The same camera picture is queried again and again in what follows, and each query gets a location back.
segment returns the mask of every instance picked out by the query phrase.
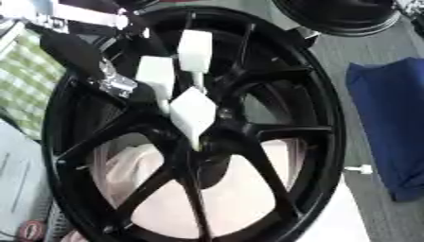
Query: metal bracket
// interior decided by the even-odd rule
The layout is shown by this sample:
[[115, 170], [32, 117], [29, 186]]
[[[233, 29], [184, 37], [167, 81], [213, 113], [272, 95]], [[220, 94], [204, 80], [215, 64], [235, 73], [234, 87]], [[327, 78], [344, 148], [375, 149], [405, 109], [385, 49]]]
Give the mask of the metal bracket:
[[306, 48], [311, 48], [315, 43], [318, 37], [321, 35], [320, 32], [311, 30], [304, 26], [299, 26], [292, 28], [288, 31], [296, 42], [301, 42]]
[[136, 81], [118, 74], [109, 60], [103, 59], [100, 69], [105, 76], [105, 79], [99, 81], [101, 91], [128, 98], [138, 86]]

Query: wheel spoke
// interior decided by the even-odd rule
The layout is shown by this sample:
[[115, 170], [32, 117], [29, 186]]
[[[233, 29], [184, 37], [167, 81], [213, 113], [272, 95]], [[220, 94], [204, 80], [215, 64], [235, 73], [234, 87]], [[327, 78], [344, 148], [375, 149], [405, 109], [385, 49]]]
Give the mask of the wheel spoke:
[[159, 167], [117, 208], [118, 216], [124, 219], [125, 222], [130, 221], [131, 215], [137, 206], [171, 180], [172, 175], [167, 170], [166, 164]]
[[206, 211], [204, 209], [202, 190], [199, 182], [199, 172], [198, 169], [193, 169], [189, 152], [187, 153], [181, 183], [185, 189], [188, 200], [190, 201], [194, 216], [196, 217], [196, 221], [201, 232], [200, 241], [209, 242], [212, 241], [213, 237], [207, 221]]
[[278, 177], [271, 161], [259, 142], [244, 142], [241, 155], [243, 155], [252, 166], [259, 172], [264, 181], [274, 193], [275, 210], [282, 219], [298, 218], [300, 213], [291, 201], [283, 182]]
[[247, 93], [257, 85], [272, 83], [280, 80], [298, 81], [299, 83], [308, 76], [312, 69], [305, 65], [292, 66], [281, 70], [246, 72], [232, 84], [233, 95]]
[[185, 29], [193, 27], [193, 21], [196, 19], [196, 12], [189, 12], [185, 18]]
[[287, 138], [314, 138], [333, 132], [331, 126], [299, 126], [280, 124], [248, 124], [245, 132], [255, 135], [260, 141]]
[[133, 118], [134, 115], [129, 112], [122, 113], [99, 130], [96, 130], [88, 138], [85, 138], [81, 142], [66, 150], [57, 158], [57, 160], [79, 160], [79, 162], [82, 163], [84, 157], [90, 151], [102, 145], [104, 142], [112, 140], [126, 133], [128, 131], [129, 125], [133, 123]]
[[234, 62], [234, 66], [237, 66], [238, 68], [243, 68], [245, 66], [245, 63], [247, 60], [247, 48], [249, 46], [249, 42], [251, 40], [253, 32], [255, 31], [255, 28], [256, 28], [255, 24], [249, 24], [246, 26], [246, 31], [244, 33], [243, 40], [241, 41], [241, 44], [238, 49], [238, 53]]

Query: wheel rim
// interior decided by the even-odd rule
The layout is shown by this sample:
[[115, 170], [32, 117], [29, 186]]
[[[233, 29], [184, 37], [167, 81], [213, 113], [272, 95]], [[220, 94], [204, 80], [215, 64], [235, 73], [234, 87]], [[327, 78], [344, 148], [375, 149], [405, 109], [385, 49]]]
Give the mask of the wheel rim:
[[300, 25], [330, 35], [360, 37], [376, 34], [394, 25], [400, 16], [393, 9], [392, 1], [273, 1]]
[[[53, 194], [64, 212], [90, 241], [175, 241], [143, 230], [133, 225], [129, 219], [136, 204], [177, 176], [183, 181], [194, 208], [201, 232], [199, 241], [215, 241], [208, 229], [198, 183], [193, 175], [193, 170], [198, 168], [199, 163], [189, 157], [198, 157], [198, 161], [217, 153], [237, 153], [249, 160], [268, 183], [277, 202], [276, 209], [259, 222], [240, 232], [220, 237], [219, 241], [292, 241], [297, 238], [319, 215], [331, 197], [340, 178], [345, 152], [345, 127], [339, 100], [322, 67], [307, 50], [293, 43], [284, 31], [248, 14], [229, 9], [197, 7], [163, 9], [150, 12], [144, 17], [154, 26], [168, 50], [175, 49], [179, 40], [175, 36], [181, 34], [187, 21], [192, 28], [213, 31], [217, 43], [221, 40], [223, 44], [224, 40], [238, 43], [239, 48], [233, 51], [234, 57], [231, 58], [233, 61], [220, 60], [220, 54], [214, 57], [210, 81], [207, 82], [210, 98], [220, 106], [219, 113], [229, 110], [231, 115], [218, 118], [203, 136], [203, 152], [194, 153], [190, 151], [181, 133], [152, 103], [135, 102], [127, 105], [122, 99], [100, 95], [79, 84], [78, 77], [68, 73], [50, 99], [43, 133], [48, 177]], [[110, 46], [107, 46], [107, 40], [97, 43], [100, 47], [103, 45], [105, 55], [113, 60], [121, 74], [129, 77], [133, 76], [134, 60], [137, 58], [127, 61], [120, 57], [129, 56], [134, 51], [124, 52], [120, 56], [116, 50], [119, 51], [123, 46], [133, 47], [133, 39], [134, 37], [132, 41], [124, 39]], [[251, 52], [252, 46], [260, 51]], [[264, 64], [266, 69], [261, 69], [260, 64], [254, 63], [259, 67], [258, 70], [250, 70], [249, 66], [252, 64], [249, 63], [251, 57], [248, 56], [255, 53], [258, 56], [254, 59], [262, 60], [260, 55], [264, 56], [264, 60], [269, 59]], [[178, 76], [178, 79], [179, 89], [182, 91], [186, 88], [184, 77]], [[294, 118], [295, 123], [252, 124], [246, 121], [240, 111], [244, 109], [240, 105], [240, 97], [244, 94], [257, 96], [270, 110], [281, 110], [282, 102], [278, 98], [290, 95], [295, 89], [305, 90], [309, 102], [296, 104], [299, 100], [295, 100], [292, 104], [297, 107], [310, 106], [313, 109], [313, 113], [307, 114], [294, 112], [294, 116], [299, 117]], [[83, 105], [82, 101], [77, 100], [88, 98], [87, 93], [102, 101], [114, 103], [119, 108], [125, 108], [117, 119], [91, 133], [89, 138], [81, 139], [73, 135], [76, 129], [74, 126], [77, 126], [77, 119], [81, 116], [79, 113], [79, 117], [76, 117], [76, 103]], [[96, 188], [87, 169], [85, 156], [102, 143], [133, 131], [149, 137], [164, 155], [166, 166], [159, 168], [147, 183], [137, 189], [135, 195], [115, 210]], [[292, 137], [301, 137], [308, 142], [305, 163], [309, 165], [302, 167], [299, 178], [288, 192], [275, 175], [259, 140]]]

